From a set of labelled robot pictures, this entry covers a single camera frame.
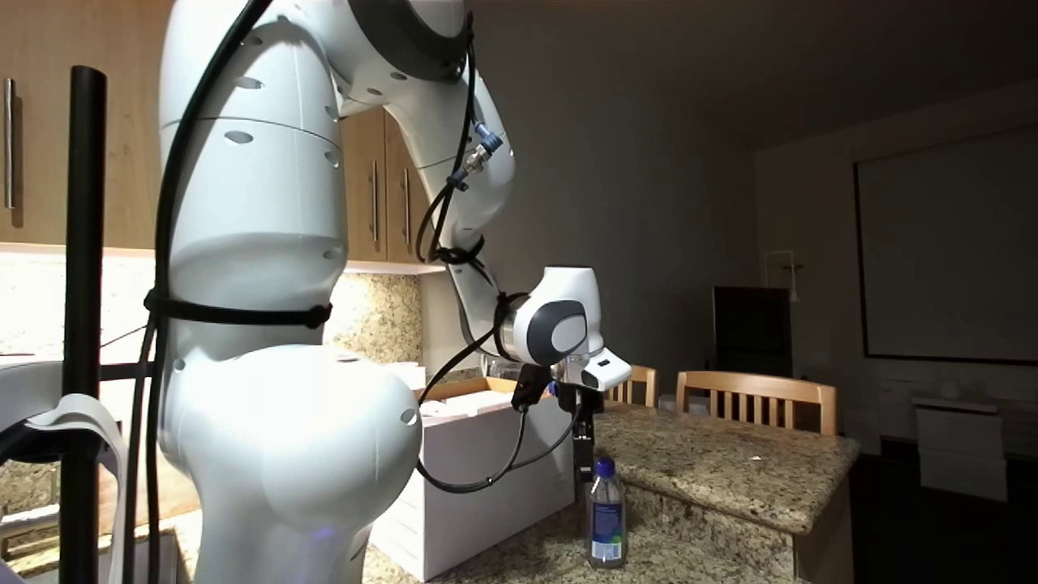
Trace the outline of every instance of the ceiling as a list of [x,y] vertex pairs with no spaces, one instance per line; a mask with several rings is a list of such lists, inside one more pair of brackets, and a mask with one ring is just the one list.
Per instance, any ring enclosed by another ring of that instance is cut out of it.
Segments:
[[1038,0],[475,0],[506,2],[581,23],[754,150],[1038,79]]

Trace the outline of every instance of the wooden cabinet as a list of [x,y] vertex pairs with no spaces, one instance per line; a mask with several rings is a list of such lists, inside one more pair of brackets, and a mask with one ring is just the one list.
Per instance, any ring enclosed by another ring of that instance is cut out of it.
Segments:
[[386,109],[341,123],[348,252],[359,263],[420,263],[414,237],[428,208],[414,163]]
[[18,216],[0,212],[4,244],[65,241],[70,66],[92,66],[106,74],[105,244],[152,247],[169,7],[172,0],[0,0],[0,79],[14,79],[18,94],[22,175]]

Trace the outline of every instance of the wooden chair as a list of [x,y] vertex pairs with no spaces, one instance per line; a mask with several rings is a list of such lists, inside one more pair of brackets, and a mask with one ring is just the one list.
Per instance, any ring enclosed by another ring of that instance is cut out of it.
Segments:
[[708,397],[715,420],[776,427],[819,427],[837,435],[837,388],[812,381],[760,377],[732,370],[679,370],[675,408],[688,411],[688,397]]
[[656,408],[657,406],[657,397],[656,397],[656,368],[638,368],[633,364],[628,368],[628,381],[614,386],[607,394],[610,403],[638,403],[638,394],[642,394],[642,406]]

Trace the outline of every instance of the blue bottle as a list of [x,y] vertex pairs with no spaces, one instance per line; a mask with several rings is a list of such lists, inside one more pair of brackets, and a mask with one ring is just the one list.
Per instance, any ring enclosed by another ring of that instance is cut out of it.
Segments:
[[621,569],[627,562],[627,510],[614,459],[594,462],[587,492],[587,557],[602,569]]

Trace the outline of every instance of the bottle cap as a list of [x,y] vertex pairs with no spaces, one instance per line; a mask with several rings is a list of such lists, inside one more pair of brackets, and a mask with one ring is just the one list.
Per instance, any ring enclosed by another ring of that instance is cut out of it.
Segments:
[[614,475],[617,475],[614,459],[594,459],[594,475],[596,475],[596,476],[614,476]]

